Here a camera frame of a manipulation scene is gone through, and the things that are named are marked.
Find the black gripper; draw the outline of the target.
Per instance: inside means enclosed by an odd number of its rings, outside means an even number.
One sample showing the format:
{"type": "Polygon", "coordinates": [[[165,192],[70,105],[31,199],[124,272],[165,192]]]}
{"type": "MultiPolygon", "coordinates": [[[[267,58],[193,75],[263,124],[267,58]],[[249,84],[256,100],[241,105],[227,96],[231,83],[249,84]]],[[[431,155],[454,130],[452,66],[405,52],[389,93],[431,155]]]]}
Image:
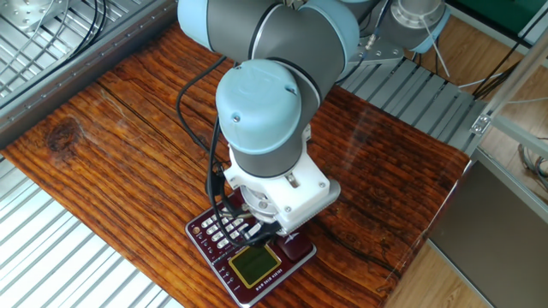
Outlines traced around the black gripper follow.
{"type": "Polygon", "coordinates": [[[248,240],[249,246],[264,246],[269,240],[275,237],[281,229],[279,222],[260,223],[257,222],[253,226],[245,224],[241,229],[241,234],[248,240]]]}

